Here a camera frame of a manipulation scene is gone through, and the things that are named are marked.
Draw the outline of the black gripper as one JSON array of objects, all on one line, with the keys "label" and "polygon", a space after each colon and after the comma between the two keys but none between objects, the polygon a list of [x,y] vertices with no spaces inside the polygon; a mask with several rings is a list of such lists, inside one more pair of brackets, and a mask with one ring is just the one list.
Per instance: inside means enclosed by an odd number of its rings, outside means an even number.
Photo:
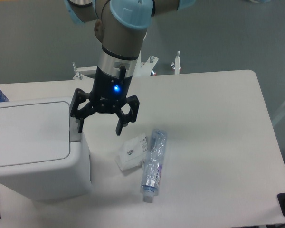
[{"label": "black gripper", "polygon": [[[95,112],[116,113],[119,118],[115,130],[117,136],[121,135],[122,129],[129,122],[136,122],[140,102],[136,95],[126,98],[132,77],[126,77],[125,74],[125,66],[119,67],[117,76],[109,75],[98,68],[90,93],[86,93],[80,88],[74,91],[69,114],[70,117],[75,118],[78,124],[78,133],[82,133],[84,120]],[[130,107],[128,114],[122,111],[122,107],[125,105]]]}]

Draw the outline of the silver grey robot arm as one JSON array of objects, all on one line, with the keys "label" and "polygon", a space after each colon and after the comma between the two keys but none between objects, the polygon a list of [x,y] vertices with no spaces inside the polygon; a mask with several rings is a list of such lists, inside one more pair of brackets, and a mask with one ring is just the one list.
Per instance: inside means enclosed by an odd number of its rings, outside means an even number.
[{"label": "silver grey robot arm", "polygon": [[181,10],[192,0],[67,0],[65,6],[77,24],[95,22],[102,44],[92,90],[76,89],[69,115],[81,133],[84,121],[95,113],[116,114],[116,134],[137,119],[140,102],[128,96],[143,40],[152,17]]}]

